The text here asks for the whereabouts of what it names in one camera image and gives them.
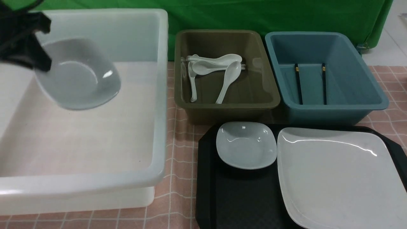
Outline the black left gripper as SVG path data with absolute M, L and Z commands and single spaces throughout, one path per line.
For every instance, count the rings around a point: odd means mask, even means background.
M 31 3 L 20 9 L 0 4 L 0 59 L 28 69 L 48 72 L 52 59 L 42 48 L 35 33 L 48 34 L 51 19 L 44 13 L 30 12 L 39 3 Z

